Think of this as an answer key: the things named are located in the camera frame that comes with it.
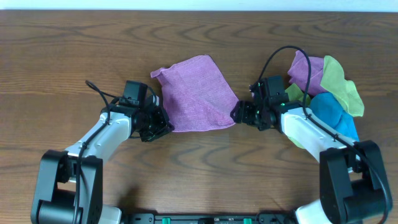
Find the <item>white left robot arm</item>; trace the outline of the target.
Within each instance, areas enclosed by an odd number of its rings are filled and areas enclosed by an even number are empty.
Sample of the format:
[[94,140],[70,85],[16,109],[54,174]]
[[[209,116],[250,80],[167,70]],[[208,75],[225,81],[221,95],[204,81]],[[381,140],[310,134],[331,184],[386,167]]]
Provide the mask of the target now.
[[103,203],[103,167],[121,143],[152,142],[174,130],[160,98],[144,83],[128,80],[121,96],[104,100],[98,122],[64,151],[48,150],[40,160],[30,219],[32,223],[122,222],[122,211]]

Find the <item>light purple cloth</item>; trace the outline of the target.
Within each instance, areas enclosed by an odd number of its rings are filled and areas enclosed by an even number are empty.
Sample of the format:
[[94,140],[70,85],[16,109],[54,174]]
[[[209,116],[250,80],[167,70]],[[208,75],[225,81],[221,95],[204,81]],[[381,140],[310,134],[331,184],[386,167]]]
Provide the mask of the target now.
[[150,73],[161,84],[163,107],[176,133],[225,129],[238,102],[209,55],[198,55]]

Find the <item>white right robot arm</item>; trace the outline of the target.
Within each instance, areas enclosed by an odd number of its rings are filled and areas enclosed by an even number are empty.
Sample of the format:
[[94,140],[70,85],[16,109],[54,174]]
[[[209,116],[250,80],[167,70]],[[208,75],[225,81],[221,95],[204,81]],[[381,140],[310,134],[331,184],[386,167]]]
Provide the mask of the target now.
[[310,108],[290,101],[280,76],[249,87],[252,101],[231,111],[235,123],[270,128],[299,142],[320,165],[320,198],[296,209],[296,223],[362,223],[392,209],[384,162],[373,141],[355,141],[318,119]]

